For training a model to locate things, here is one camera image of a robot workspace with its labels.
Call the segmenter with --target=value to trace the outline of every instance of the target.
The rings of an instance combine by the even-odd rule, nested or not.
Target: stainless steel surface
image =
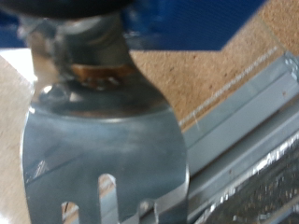
[[[28,36],[37,83],[21,159],[31,221],[63,223],[62,204],[74,203],[79,223],[105,222],[98,179],[109,174],[120,223],[185,223],[187,156],[173,110],[135,68],[118,15],[90,20]]]
[[[285,59],[289,59],[292,56],[287,54],[284,57]],[[280,74],[276,72],[276,75],[271,77],[271,79],[273,83],[265,87],[262,91],[260,91],[259,85],[255,87],[254,82],[250,83],[252,87],[251,91],[258,93],[253,93],[254,97],[247,102],[241,102],[243,105],[237,104],[233,106],[235,111],[229,116],[226,115],[227,117],[224,117],[218,126],[213,128],[212,125],[215,123],[213,121],[211,126],[205,127],[205,125],[202,125],[205,124],[204,119],[201,123],[194,125],[192,129],[197,128],[199,131],[187,140],[193,142],[193,144],[187,143],[191,175],[195,175],[209,163],[213,162],[221,153],[225,152],[225,150],[235,144],[239,139],[273,115],[299,92],[299,85],[293,77],[293,70],[286,64],[284,72]],[[215,114],[216,112],[211,113],[207,119],[211,120],[211,117],[216,116]]]
[[[245,86],[241,87],[239,91],[234,93],[222,105],[216,107],[211,113],[220,114],[223,108],[229,106],[234,99],[240,99],[241,101],[243,99],[243,102],[246,102],[249,95],[240,94],[240,92],[246,93],[248,92],[247,90],[250,90],[250,87],[256,86],[256,84],[262,86],[268,83],[268,89],[269,87],[277,86],[278,83],[280,83],[281,87],[287,87],[288,85],[281,80],[285,76],[291,77],[292,70],[288,72],[286,68],[285,56],[283,56],[264,69],[257,77],[250,80]],[[269,81],[272,77],[275,77],[276,81],[272,81],[271,83]],[[252,97],[252,99],[253,101],[259,100],[258,97]],[[269,97],[267,101],[263,102],[271,105],[276,100],[277,98]],[[223,146],[225,153],[209,164],[206,169],[191,176],[189,188],[189,223],[193,223],[197,217],[205,217],[205,213],[209,214],[211,211],[214,211],[216,205],[221,203],[221,200],[235,193],[234,190],[241,183],[256,173],[256,171],[252,171],[254,167],[260,165],[259,161],[263,163],[263,158],[267,159],[271,155],[268,153],[298,131],[298,111],[298,100],[291,100],[287,105],[281,107],[279,111],[273,111],[273,113],[276,113],[270,119],[263,120],[253,132],[249,132],[246,137],[238,139],[233,147],[224,148],[225,146]],[[188,132],[184,134],[185,140],[191,139],[188,138],[188,134]],[[189,160],[190,165],[196,165],[193,162],[196,162],[196,160]]]
[[[296,133],[248,170],[247,177],[196,221],[203,223],[296,223],[298,192]]]

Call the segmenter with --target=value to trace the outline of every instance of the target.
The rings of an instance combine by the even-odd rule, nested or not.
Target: cork surface
[[[270,0],[259,16],[281,45],[294,55],[299,54],[299,1]]]
[[[27,224],[20,169],[20,140],[30,103],[28,82],[0,58],[0,223]]]
[[[259,58],[237,83],[220,97],[183,122],[185,129],[195,118],[222,102],[238,87],[282,55],[283,48],[254,17],[224,47],[222,51],[165,52],[133,51],[132,56],[143,74],[154,83],[174,107],[178,120],[188,117],[198,106],[209,100],[221,88],[232,82]]]
[[[178,120],[185,120],[181,127],[186,130],[285,49],[299,53],[298,3],[271,0],[219,52],[135,51],[132,55],[174,107]],[[0,223],[29,224],[20,139],[31,89],[3,58],[0,67]]]

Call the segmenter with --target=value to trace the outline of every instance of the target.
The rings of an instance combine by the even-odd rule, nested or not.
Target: metal spatula
[[[119,16],[23,23],[38,79],[21,154],[32,224],[185,223],[182,134],[134,66]]]

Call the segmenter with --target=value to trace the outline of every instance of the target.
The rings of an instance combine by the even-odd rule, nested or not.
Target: metal strip
[[[191,175],[219,157],[226,149],[288,103],[298,92],[299,85],[292,72],[286,72],[235,111],[231,117],[189,148],[188,162]]]

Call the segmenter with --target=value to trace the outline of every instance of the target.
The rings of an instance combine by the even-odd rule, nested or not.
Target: blue object
[[[135,0],[123,10],[130,49],[220,50],[265,0]],[[0,48],[23,47],[0,13]]]
[[[18,38],[18,18],[0,10],[0,48],[24,48],[25,43]]]

